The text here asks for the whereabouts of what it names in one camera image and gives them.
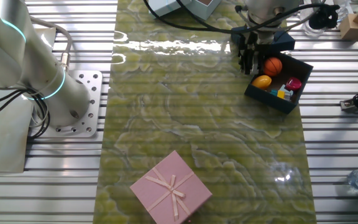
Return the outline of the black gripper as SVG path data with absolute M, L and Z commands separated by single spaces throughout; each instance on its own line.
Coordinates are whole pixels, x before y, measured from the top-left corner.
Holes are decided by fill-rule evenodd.
M 240 60 L 239 65 L 241 66 L 241 71 L 244 74 L 249 74 L 249 61 L 248 55 L 253 56 L 255 53 L 265 55 L 269 52 L 273 38 L 274 32 L 272 31 L 252 31 L 244 35 L 246 38 L 244 43 L 244 50 L 240 50 Z M 257 75 L 259 73 L 259 59 L 258 55 L 252 57 L 252 67 L 250 70 L 251 75 Z

